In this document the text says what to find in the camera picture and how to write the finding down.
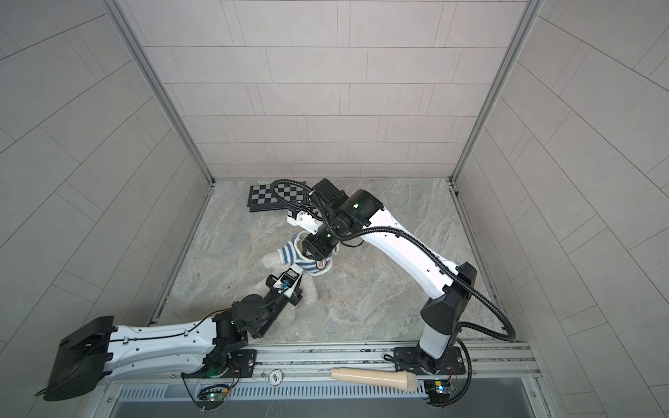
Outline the folded black chess board box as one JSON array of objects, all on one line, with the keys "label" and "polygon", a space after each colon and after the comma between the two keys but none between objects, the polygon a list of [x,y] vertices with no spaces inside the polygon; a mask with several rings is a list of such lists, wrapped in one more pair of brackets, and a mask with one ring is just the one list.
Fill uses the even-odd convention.
[{"label": "folded black chess board box", "polygon": [[252,185],[249,188],[247,207],[249,212],[267,212],[289,209],[284,200],[297,205],[305,200],[303,187],[280,182],[275,191],[280,200],[272,193],[270,184]]}]

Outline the right green circuit board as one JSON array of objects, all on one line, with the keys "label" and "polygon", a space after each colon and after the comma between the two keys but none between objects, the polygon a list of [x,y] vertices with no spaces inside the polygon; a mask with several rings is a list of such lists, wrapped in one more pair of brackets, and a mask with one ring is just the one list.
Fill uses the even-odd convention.
[{"label": "right green circuit board", "polygon": [[424,381],[423,387],[426,402],[431,406],[445,406],[451,401],[455,393],[455,387],[450,381]]}]

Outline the green circuit board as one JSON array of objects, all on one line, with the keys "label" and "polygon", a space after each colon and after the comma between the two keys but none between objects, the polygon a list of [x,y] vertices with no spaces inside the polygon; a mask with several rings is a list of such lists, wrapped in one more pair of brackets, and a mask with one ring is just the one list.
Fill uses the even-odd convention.
[{"label": "green circuit board", "polygon": [[201,402],[224,402],[230,392],[230,386],[225,383],[216,384],[202,388],[198,393],[198,400]]},{"label": "green circuit board", "polygon": [[423,387],[426,402],[431,406],[445,406],[451,401],[455,393],[455,387],[450,381],[424,381]]}]

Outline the blue white striped shirt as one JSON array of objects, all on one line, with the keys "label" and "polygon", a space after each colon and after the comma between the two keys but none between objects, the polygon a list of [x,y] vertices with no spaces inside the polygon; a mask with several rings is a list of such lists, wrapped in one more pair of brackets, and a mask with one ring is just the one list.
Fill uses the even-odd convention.
[{"label": "blue white striped shirt", "polygon": [[308,232],[299,232],[293,235],[283,247],[278,249],[280,262],[284,265],[299,266],[304,273],[307,273],[312,277],[324,275],[331,270],[333,266],[333,256],[337,254],[339,247],[336,247],[331,256],[323,261],[308,259],[308,257],[301,252],[301,244],[308,238],[308,236]]}]

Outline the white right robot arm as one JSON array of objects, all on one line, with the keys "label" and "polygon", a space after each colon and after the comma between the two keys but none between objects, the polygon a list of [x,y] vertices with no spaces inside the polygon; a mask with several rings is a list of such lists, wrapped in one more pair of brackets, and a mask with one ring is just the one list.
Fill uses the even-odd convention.
[{"label": "white right robot arm", "polygon": [[432,252],[365,190],[348,196],[328,179],[322,179],[306,191],[305,197],[322,219],[317,232],[303,244],[308,256],[321,261],[334,252],[336,245],[361,238],[395,261],[429,297],[420,312],[425,326],[418,354],[415,360],[404,363],[427,374],[449,370],[447,356],[456,342],[458,322],[471,299],[468,289],[476,281],[477,270],[465,263],[461,272],[460,266]]}]

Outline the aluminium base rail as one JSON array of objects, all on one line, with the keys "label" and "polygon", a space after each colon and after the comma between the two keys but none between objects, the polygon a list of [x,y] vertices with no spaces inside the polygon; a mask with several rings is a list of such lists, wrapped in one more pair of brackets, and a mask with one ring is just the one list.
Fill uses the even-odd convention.
[{"label": "aluminium base rail", "polygon": [[452,378],[464,382],[474,378],[538,376],[539,367],[527,343],[466,339],[438,362],[438,371],[430,374],[420,364],[418,348],[411,341],[343,344],[252,345],[225,355],[212,366],[196,366],[195,359],[174,355],[179,368],[151,361],[148,371],[139,362],[130,362],[123,371],[125,379],[167,379],[186,374],[188,379],[235,379],[244,382],[269,382],[270,374],[282,373],[283,381],[326,381],[333,369],[365,369],[383,372],[409,371],[419,379]]}]

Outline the white fluffy teddy bear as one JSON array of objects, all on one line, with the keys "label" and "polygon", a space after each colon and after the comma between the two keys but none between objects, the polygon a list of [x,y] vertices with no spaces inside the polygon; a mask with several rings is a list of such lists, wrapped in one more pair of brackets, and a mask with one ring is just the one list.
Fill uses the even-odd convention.
[{"label": "white fluffy teddy bear", "polygon": [[272,270],[266,279],[267,302],[273,305],[289,302],[296,305],[304,301],[314,304],[318,293],[314,278],[322,271],[317,263],[305,258],[293,243],[287,243],[278,250],[261,258],[261,264]]}]

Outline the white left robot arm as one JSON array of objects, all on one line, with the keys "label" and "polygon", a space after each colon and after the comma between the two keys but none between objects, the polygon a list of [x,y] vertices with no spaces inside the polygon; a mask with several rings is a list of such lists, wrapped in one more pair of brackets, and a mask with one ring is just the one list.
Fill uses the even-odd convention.
[{"label": "white left robot arm", "polygon": [[111,316],[91,320],[61,340],[38,395],[47,402],[64,401],[101,383],[141,376],[249,378],[256,357],[249,341],[263,337],[287,304],[300,302],[303,274],[292,265],[279,276],[270,275],[266,295],[249,294],[198,322],[130,327],[116,325]]}]

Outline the left green circuit board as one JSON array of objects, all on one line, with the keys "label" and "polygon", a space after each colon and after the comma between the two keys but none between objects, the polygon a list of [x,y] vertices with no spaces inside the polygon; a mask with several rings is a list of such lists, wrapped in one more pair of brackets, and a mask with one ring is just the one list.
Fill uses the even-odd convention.
[{"label": "left green circuit board", "polygon": [[230,392],[230,386],[225,383],[216,384],[202,388],[198,393],[198,400],[201,402],[224,402]]}]

